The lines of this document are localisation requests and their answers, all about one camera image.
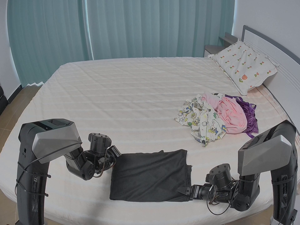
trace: fitted sheet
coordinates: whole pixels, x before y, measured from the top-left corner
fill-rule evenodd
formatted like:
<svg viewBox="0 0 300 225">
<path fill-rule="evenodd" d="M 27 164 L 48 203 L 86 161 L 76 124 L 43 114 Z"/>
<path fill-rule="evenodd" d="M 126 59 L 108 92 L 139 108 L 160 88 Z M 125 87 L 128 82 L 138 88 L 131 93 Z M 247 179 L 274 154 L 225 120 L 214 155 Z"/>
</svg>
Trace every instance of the fitted sheet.
<svg viewBox="0 0 300 225">
<path fill-rule="evenodd" d="M 238 149 L 245 133 L 225 134 L 202 147 L 174 118 L 186 98 L 203 92 L 239 96 L 230 79 L 210 58 L 122 58 L 67 63 L 40 88 L 10 133 L 0 153 L 0 188 L 16 201 L 18 134 L 23 123 L 50 118 L 74 121 L 84 150 L 88 134 L 108 135 L 121 153 L 152 153 L 185 149 L 192 165 L 192 184 L 204 184 L 206 174 L 229 163 L 238 179 Z M 257 104 L 259 131 L 286 119 L 264 87 L 254 88 L 245 101 Z M 268 208 L 273 203 L 270 172 L 260 177 L 260 194 L 245 212 L 229 209 L 211 214 L 205 201 L 126 202 L 109 199 L 111 170 L 89 181 L 69 173 L 64 157 L 50 162 L 45 217 L 62 224 L 224 224 Z M 212 207 L 215 213 L 227 207 Z"/>
</svg>

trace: curtain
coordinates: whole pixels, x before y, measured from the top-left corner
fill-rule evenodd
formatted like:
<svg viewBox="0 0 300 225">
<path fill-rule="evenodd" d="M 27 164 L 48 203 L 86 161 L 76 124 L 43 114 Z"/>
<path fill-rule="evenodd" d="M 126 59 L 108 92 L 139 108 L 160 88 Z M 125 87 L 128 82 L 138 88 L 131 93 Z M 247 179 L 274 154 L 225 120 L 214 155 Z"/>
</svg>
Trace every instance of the curtain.
<svg viewBox="0 0 300 225">
<path fill-rule="evenodd" d="M 94 59 L 203 57 L 231 34 L 235 0 L 87 0 Z"/>
<path fill-rule="evenodd" d="M 235 0 L 8 0 L 7 26 L 22 86 L 59 66 L 127 57 L 202 57 L 231 33 Z"/>
<path fill-rule="evenodd" d="M 23 87 L 89 59 L 82 9 L 82 0 L 8 0 L 9 42 Z"/>
</svg>

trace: black cloth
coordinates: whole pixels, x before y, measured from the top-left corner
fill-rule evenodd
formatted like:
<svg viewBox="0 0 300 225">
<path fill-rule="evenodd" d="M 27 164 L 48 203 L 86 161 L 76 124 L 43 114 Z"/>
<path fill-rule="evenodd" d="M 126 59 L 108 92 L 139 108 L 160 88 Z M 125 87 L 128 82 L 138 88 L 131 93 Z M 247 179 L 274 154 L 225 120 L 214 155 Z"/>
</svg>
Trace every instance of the black cloth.
<svg viewBox="0 0 300 225">
<path fill-rule="evenodd" d="M 191 187 L 187 151 L 127 153 L 112 169 L 110 199 L 130 202 L 187 202 L 177 188 Z"/>
</svg>

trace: cartoon print shirt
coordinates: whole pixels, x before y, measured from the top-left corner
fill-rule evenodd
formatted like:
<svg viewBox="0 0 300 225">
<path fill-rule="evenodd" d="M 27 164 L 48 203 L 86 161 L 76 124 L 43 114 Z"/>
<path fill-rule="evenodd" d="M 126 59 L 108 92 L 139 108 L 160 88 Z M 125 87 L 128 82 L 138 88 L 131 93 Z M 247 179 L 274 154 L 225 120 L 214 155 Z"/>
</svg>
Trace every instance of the cartoon print shirt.
<svg viewBox="0 0 300 225">
<path fill-rule="evenodd" d="M 219 118 L 214 108 L 207 101 L 201 100 L 200 94 L 184 102 L 175 121 L 183 126 L 190 126 L 192 129 L 191 135 L 203 147 L 210 141 L 221 139 L 226 133 L 223 120 Z"/>
</svg>

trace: pillow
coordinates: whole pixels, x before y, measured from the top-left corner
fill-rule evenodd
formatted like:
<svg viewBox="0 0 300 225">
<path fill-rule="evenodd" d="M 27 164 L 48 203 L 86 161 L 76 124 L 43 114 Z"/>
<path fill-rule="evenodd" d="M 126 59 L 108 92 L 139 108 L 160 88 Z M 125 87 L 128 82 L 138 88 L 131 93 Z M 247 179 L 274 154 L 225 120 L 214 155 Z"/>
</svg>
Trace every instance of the pillow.
<svg viewBox="0 0 300 225">
<path fill-rule="evenodd" d="M 267 77 L 277 72 L 265 54 L 255 52 L 239 39 L 210 57 L 219 64 L 242 95 L 247 95 L 249 90 L 260 86 Z"/>
</svg>

